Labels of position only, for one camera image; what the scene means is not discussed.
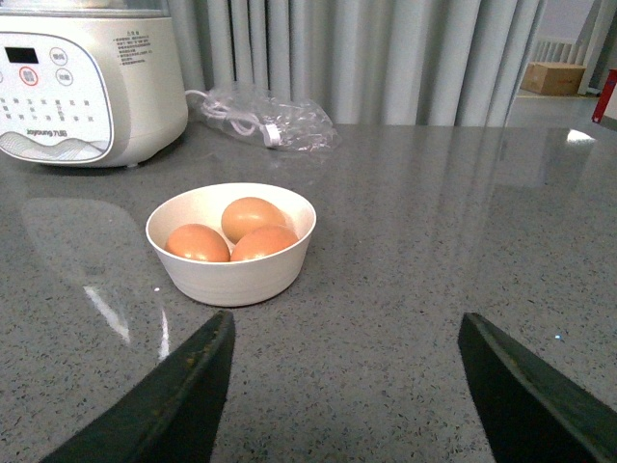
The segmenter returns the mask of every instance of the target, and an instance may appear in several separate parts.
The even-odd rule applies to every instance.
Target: brand logo
[[[47,136],[47,137],[67,137],[66,130],[34,130],[29,128],[26,130],[26,135],[32,135],[33,137]]]

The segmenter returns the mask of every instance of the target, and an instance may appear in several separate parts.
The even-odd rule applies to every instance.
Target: brown egg
[[[229,262],[229,248],[223,237],[201,224],[187,224],[172,231],[165,251],[186,259]]]
[[[241,198],[226,207],[221,218],[223,233],[237,243],[247,233],[265,225],[285,226],[281,210],[261,198]]]
[[[231,261],[259,259],[288,248],[298,241],[296,233],[281,225],[266,225],[246,234],[231,253]]]

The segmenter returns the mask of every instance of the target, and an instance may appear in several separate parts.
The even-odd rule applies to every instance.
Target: digital display
[[[10,63],[20,63],[24,65],[37,65],[39,59],[34,48],[15,48],[6,46],[5,51]]]

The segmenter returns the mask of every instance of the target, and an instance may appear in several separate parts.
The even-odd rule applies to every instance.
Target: ceramic bowl
[[[205,224],[225,238],[223,211],[244,197],[262,198],[278,207],[298,242],[271,256],[238,262],[196,261],[165,251],[170,233],[184,224]],[[148,218],[146,235],[180,291],[205,304],[240,307],[276,296],[293,283],[302,269],[315,224],[314,207],[293,191],[261,183],[223,183],[187,191],[159,205]]]

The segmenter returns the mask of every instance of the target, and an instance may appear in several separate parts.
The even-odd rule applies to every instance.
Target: curtain fold
[[[172,16],[187,88],[253,82],[335,123],[502,126],[545,2],[201,0]]]

